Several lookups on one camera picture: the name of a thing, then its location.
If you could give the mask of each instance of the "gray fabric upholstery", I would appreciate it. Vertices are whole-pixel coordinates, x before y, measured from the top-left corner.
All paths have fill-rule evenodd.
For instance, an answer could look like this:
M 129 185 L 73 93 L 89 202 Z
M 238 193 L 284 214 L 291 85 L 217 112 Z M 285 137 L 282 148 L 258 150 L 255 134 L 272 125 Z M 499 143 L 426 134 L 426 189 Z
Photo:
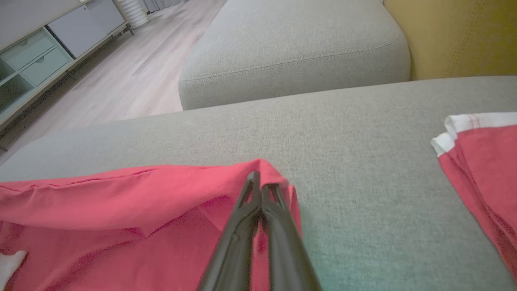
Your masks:
M 184 110 L 409 80 L 402 31 L 377 0 L 228 0 L 187 59 Z
M 516 111 L 515 92 L 517 77 L 441 79 L 114 122 L 38 139 L 0 179 L 261 157 L 297 188 L 324 290 L 515 290 L 430 146 L 446 116 Z

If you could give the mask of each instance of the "cabinet drawer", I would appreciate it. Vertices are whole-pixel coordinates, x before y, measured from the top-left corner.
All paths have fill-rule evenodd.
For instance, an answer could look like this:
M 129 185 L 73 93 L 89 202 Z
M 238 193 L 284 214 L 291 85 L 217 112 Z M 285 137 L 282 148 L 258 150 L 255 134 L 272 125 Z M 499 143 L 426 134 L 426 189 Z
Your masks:
M 4 52 L 2 56 L 19 70 L 53 46 L 45 33 L 39 31 Z
M 41 84 L 53 73 L 68 63 L 68 59 L 59 49 L 53 49 L 22 71 L 22 74 L 34 85 Z
M 48 27 L 76 58 L 106 36 L 86 5 L 52 21 Z

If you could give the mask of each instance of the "light wood floor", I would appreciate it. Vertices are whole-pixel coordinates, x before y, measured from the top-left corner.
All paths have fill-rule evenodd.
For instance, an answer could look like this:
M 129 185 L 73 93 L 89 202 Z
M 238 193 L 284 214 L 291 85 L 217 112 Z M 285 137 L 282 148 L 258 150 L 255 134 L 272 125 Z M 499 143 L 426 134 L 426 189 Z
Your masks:
M 149 15 L 150 23 L 92 55 L 15 120 L 0 164 L 44 135 L 181 111 L 178 79 L 192 47 L 225 0 L 189 0 Z

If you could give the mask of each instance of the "drawer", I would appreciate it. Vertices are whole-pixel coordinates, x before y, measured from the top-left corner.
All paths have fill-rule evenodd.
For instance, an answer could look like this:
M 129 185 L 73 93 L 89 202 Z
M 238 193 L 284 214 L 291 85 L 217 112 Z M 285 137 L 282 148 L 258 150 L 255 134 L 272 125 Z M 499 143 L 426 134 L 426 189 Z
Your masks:
M 37 86 L 66 63 L 68 63 L 67 57 L 63 55 L 61 50 L 55 48 L 23 70 L 22 75 L 34 86 Z
M 53 46 L 45 33 L 39 31 L 4 52 L 2 56 L 19 70 Z

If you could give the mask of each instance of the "stitched seam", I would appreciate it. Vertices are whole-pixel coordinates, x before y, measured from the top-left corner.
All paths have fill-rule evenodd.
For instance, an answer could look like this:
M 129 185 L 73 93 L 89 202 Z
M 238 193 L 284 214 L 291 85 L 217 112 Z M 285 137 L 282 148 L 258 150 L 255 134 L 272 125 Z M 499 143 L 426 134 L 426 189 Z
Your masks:
M 3 186 L 3 185 L 0 185 L 0 188 L 4 188 L 4 189 L 15 191 L 15 192 L 24 192 L 24 191 L 27 191 L 28 189 L 31 189 L 31 188 L 43 188 L 43 187 L 62 188 L 62 187 L 67 187 L 67 186 L 71 186 L 71 185 L 75 185 L 75 184 L 86 183 L 86 182 L 90 182 L 90 181 L 105 181 L 105 180 L 115 180 L 115 179 L 121 179 L 121 178 L 128 178 L 128 177 L 131 177 L 131 176 L 137 176 L 137 175 L 144 174 L 144 173 L 147 173 L 147 172 L 152 172 L 152 171 L 155 171 L 155 170 L 157 170 L 157 169 L 156 168 L 152 168 L 152 169 L 142 170 L 142 171 L 131 173 L 131 174 L 127 174 L 127 175 L 111 176 L 111 177 L 105 177 L 105 178 L 91 178 L 91 179 L 75 181 L 75 182 L 71 182 L 71 183 L 63 184 L 63 185 L 56 185 L 56 184 L 31 185 L 31 186 L 29 186 L 27 188 L 24 188 L 23 190 L 12 189 L 12 188 L 9 188 L 9 187 Z
M 465 50 L 465 43 L 470 39 L 470 36 L 472 34 L 472 27 L 476 26 L 476 24 L 478 22 L 480 11 L 482 10 L 482 7 L 484 6 L 484 4 L 485 4 L 485 0 L 481 0 L 479 2 L 478 6 L 472 12 L 472 14 L 470 16 L 470 22 L 467 25 L 467 29 L 461 36 L 460 46 L 458 47 L 456 52 L 454 52 L 454 55 L 452 55 L 451 62 L 449 63 L 449 66 L 447 67 L 447 70 L 445 71 L 444 78 L 451 77 L 452 72 L 454 72 L 454 70 L 456 69 L 456 65 L 458 64 L 460 54 L 461 54 L 461 52 L 463 52 Z
M 397 42 L 398 39 L 399 39 L 399 36 L 397 35 L 397 37 L 394 40 L 392 40 L 391 42 L 388 42 L 388 43 L 385 43 L 383 45 L 379 45 L 376 47 L 370 47 L 370 48 L 366 48 L 366 49 L 358 49 L 358 50 L 352 50 L 352 51 L 346 51 L 346 52 L 339 52 L 339 53 L 301 57 L 298 59 L 280 61 L 280 62 L 276 62 L 276 63 L 248 67 L 248 68 L 244 68 L 244 69 L 237 69 L 237 70 L 233 70 L 233 71 L 227 71 L 227 72 L 212 74 L 212 75 L 203 76 L 203 77 L 182 79 L 182 81 L 183 82 L 197 82 L 197 81 L 204 81 L 204 80 L 209 80 L 209 79 L 218 79 L 218 78 L 222 78 L 222 77 L 226 77 L 226 76 L 242 75 L 247 72 L 267 70 L 267 69 L 271 69 L 274 67 L 283 67 L 283 66 L 292 65 L 292 64 L 308 63 L 311 61 L 328 60 L 328 59 L 334 59 L 334 58 L 344 57 L 344 56 L 348 56 L 348 55 L 365 54 L 365 53 L 369 53 L 369 52 L 375 51 L 375 50 L 383 48 L 383 47 L 390 46 L 390 45 L 394 44 L 395 42 Z

